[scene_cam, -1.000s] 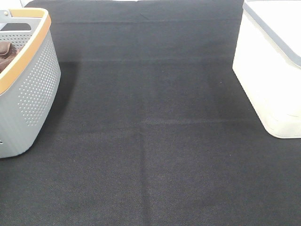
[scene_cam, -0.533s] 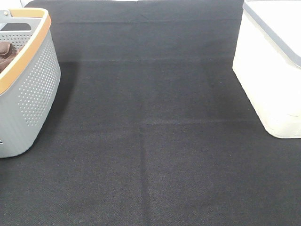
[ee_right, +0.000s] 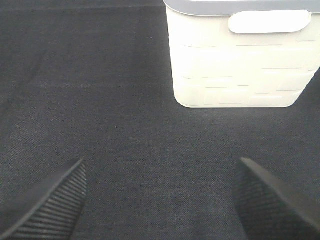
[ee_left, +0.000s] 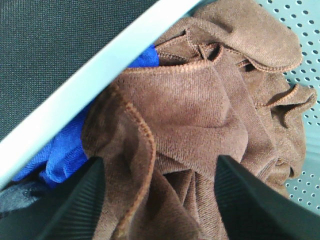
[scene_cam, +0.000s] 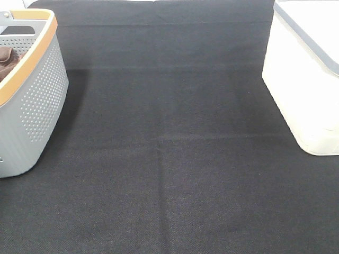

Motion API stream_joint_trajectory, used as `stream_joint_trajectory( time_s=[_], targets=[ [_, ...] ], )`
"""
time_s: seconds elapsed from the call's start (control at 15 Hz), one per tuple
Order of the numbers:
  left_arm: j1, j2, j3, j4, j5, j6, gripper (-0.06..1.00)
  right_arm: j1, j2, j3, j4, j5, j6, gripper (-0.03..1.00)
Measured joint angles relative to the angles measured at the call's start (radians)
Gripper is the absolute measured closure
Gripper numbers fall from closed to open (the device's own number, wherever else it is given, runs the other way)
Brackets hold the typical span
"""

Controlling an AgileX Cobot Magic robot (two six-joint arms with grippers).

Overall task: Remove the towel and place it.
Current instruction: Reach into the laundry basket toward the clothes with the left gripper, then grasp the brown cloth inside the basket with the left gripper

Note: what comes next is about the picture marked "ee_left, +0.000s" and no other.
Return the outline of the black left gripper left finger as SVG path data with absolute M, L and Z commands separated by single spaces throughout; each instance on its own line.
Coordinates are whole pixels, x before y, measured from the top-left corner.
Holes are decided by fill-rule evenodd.
M 91 157 L 40 200 L 0 221 L 2 240 L 91 240 L 105 194 L 105 170 Z

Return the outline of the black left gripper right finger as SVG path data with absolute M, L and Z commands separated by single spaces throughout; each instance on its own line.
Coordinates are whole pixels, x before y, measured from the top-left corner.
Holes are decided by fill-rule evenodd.
M 214 195 L 231 240 L 318 240 L 319 215 L 272 190 L 228 155 L 219 155 Z

